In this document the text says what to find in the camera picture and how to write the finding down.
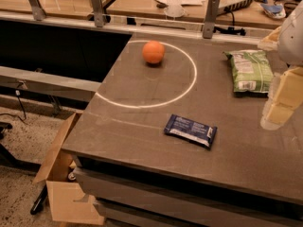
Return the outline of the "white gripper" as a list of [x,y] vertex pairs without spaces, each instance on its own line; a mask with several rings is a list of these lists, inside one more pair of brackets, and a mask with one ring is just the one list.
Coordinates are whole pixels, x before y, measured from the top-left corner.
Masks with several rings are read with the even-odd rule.
[[[303,1],[269,35],[258,48],[277,50],[279,57],[290,65],[303,65]],[[283,74],[274,73],[260,125],[269,131],[282,127],[303,103],[303,68],[291,67]]]

